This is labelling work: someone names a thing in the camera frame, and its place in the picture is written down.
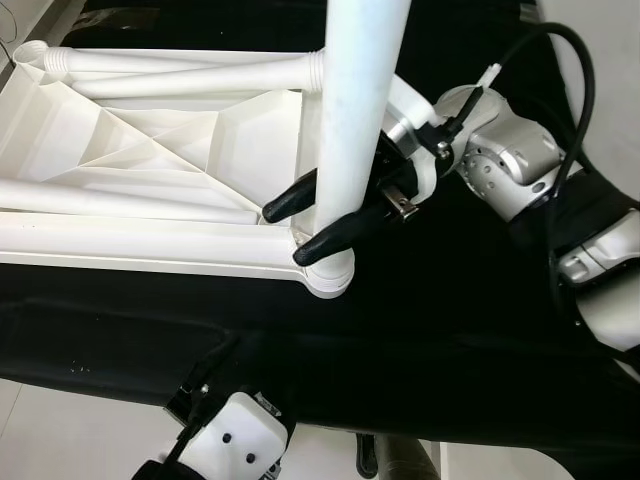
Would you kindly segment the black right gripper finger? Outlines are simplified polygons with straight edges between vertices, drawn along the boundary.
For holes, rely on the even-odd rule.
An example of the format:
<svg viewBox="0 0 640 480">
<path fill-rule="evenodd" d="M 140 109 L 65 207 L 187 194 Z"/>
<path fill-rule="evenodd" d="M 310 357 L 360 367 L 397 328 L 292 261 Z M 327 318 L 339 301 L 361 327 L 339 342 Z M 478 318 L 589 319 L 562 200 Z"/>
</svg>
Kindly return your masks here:
<svg viewBox="0 0 640 480">
<path fill-rule="evenodd" d="M 314 237 L 302 243 L 293 252 L 293 260 L 301 268 L 307 268 L 317 261 L 342 251 L 349 250 L 355 243 L 372 236 L 389 224 L 389 210 L 385 206 L 367 206 L 349 212 L 333 221 Z"/>
<path fill-rule="evenodd" d="M 317 189 L 317 169 L 312 169 L 301 175 L 284 192 L 274 200 L 262 206 L 262 219 L 266 223 L 275 224 L 279 221 L 310 209 L 315 204 Z"/>
</svg>

